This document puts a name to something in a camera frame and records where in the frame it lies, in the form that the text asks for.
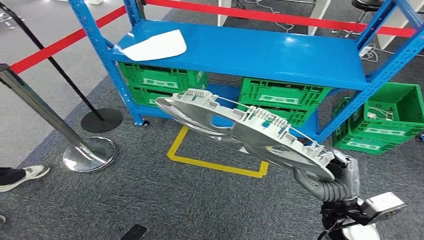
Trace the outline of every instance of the blue metal shelf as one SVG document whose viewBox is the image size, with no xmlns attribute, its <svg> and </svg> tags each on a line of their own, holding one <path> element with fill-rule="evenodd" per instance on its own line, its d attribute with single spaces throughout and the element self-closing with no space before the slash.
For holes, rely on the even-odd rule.
<svg viewBox="0 0 424 240">
<path fill-rule="evenodd" d="M 356 41 L 144 20 L 142 5 L 137 6 L 136 0 L 123 0 L 132 31 L 112 49 L 109 49 L 110 42 L 103 38 L 84 1 L 68 1 L 136 125 L 143 124 L 142 116 L 169 116 L 158 108 L 135 104 L 116 61 L 357 90 L 345 107 L 322 129 L 318 129 L 316 112 L 299 129 L 317 142 L 322 142 L 424 48 L 423 21 L 411 11 L 405 0 L 384 1 Z M 408 19 L 413 20 L 416 32 L 379 69 L 364 75 L 359 51 L 370 41 L 396 6 L 406 13 Z M 119 48 L 124 49 L 151 36 L 176 29 L 181 30 L 187 44 L 187 51 L 179 56 L 133 62 L 119 51 Z M 232 100 L 236 100 L 239 95 L 236 87 L 211 84 L 208 89 Z M 230 124 L 223 118 L 215 118 L 213 121 L 221 126 Z"/>
<path fill-rule="evenodd" d="M 120 52 L 177 29 L 187 44 L 181 55 L 132 61 Z M 356 41 L 334 37 L 140 20 L 112 53 L 113 60 L 127 63 L 355 90 L 368 86 Z"/>
</svg>

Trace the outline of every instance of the white paper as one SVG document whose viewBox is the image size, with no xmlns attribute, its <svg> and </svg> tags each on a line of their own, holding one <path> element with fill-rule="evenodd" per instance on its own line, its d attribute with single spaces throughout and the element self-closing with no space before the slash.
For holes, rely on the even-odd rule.
<svg viewBox="0 0 424 240">
<path fill-rule="evenodd" d="M 149 61 L 170 58 L 187 50 L 186 41 L 179 29 L 151 36 L 129 46 L 121 52 L 133 61 Z"/>
</svg>

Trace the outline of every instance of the yellow tape square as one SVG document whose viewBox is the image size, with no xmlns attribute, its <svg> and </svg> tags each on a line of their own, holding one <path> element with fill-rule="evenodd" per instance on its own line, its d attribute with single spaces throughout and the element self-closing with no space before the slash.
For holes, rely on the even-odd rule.
<svg viewBox="0 0 424 240">
<path fill-rule="evenodd" d="M 183 156 L 177 156 L 175 153 L 177 152 L 178 148 L 180 147 L 181 143 L 183 142 L 184 137 L 186 136 L 188 132 L 188 128 L 186 126 L 183 126 L 181 130 L 179 131 L 178 135 L 176 136 L 174 142 L 172 143 L 171 148 L 169 149 L 166 156 L 171 159 L 172 161 L 184 163 L 184 164 L 191 164 L 203 168 L 208 169 L 215 169 L 223 172 L 233 173 L 233 174 L 240 174 L 245 175 L 249 177 L 254 178 L 262 178 L 263 176 L 267 175 L 268 172 L 268 162 L 261 161 L 259 171 L 252 171 L 252 170 L 246 170 L 242 168 L 232 167 L 232 166 L 225 166 L 221 164 L 216 164 L 212 162 L 192 159 L 188 157 Z"/>
</svg>

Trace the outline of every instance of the cable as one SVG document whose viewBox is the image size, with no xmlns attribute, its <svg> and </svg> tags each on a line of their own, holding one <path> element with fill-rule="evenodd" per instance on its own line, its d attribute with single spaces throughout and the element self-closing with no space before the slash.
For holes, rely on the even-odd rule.
<svg viewBox="0 0 424 240">
<path fill-rule="evenodd" d="M 380 112 L 381 114 L 384 115 L 384 118 L 382 118 L 382 117 L 378 117 L 377 114 L 373 113 L 373 114 L 375 114 L 375 118 L 376 119 L 393 121 L 393 113 L 392 112 L 389 112 L 390 109 L 389 109 L 389 111 L 384 111 L 384 110 L 382 110 L 380 108 L 373 107 L 373 106 L 369 106 L 368 109 L 375 110 L 375 111 Z"/>
<path fill-rule="evenodd" d="M 265 6 L 265 5 L 260 4 L 260 2 L 262 2 L 263 0 L 254 0 L 254 1 L 243 0 L 243 1 L 245 3 L 248 3 L 248 4 L 256 4 L 256 5 L 260 6 L 260 7 L 269 9 L 269 10 L 271 10 L 271 13 L 273 13 L 273 14 L 280 14 L 281 13 L 280 11 L 274 11 L 274 9 L 272 7 L 270 7 L 270 6 Z M 286 23 L 286 25 L 290 26 L 289 28 L 284 27 L 283 25 L 279 24 L 278 22 L 275 22 L 275 25 L 277 25 L 280 28 L 284 29 L 286 33 L 288 33 L 290 30 L 292 30 L 295 27 L 295 25 L 289 24 L 289 23 Z"/>
<path fill-rule="evenodd" d="M 368 62 L 376 63 L 379 61 L 379 55 L 377 54 L 376 50 L 387 54 L 395 54 L 394 52 L 377 48 L 375 43 L 370 43 L 366 47 L 370 49 L 363 56 L 361 56 L 360 59 Z M 424 55 L 421 54 L 417 54 L 416 56 L 424 57 Z"/>
<path fill-rule="evenodd" d="M 337 231 L 337 230 L 341 230 L 341 229 L 345 229 L 345 228 L 348 228 L 348 227 L 352 227 L 352 226 L 355 226 L 355 225 L 358 225 L 358 224 L 359 223 L 357 223 L 355 221 L 354 222 L 351 222 L 351 223 L 348 223 L 348 224 L 345 224 L 345 225 L 338 226 L 338 227 L 335 227 L 336 225 L 334 224 L 328 230 L 325 230 L 325 231 L 321 232 L 321 234 L 319 235 L 319 237 L 317 238 L 317 240 L 322 240 L 326 235 L 328 235 L 331 232 L 334 232 L 334 231 Z"/>
<path fill-rule="evenodd" d="M 333 231 L 334 227 L 339 223 L 340 215 L 337 216 L 334 223 L 328 228 L 325 229 L 321 234 L 318 236 L 317 240 L 322 240 L 326 235 L 328 235 L 331 231 Z"/>
</svg>

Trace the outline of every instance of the white sneaker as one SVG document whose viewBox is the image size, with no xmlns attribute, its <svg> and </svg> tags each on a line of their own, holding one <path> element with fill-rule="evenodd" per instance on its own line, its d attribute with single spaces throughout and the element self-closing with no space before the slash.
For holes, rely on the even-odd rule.
<svg viewBox="0 0 424 240">
<path fill-rule="evenodd" d="M 21 180 L 14 182 L 12 184 L 0 185 L 0 193 L 10 191 L 25 181 L 32 180 L 32 179 L 39 179 L 50 171 L 50 167 L 46 167 L 43 165 L 34 165 L 34 166 L 24 167 L 23 169 L 25 170 L 26 175 Z"/>
</svg>

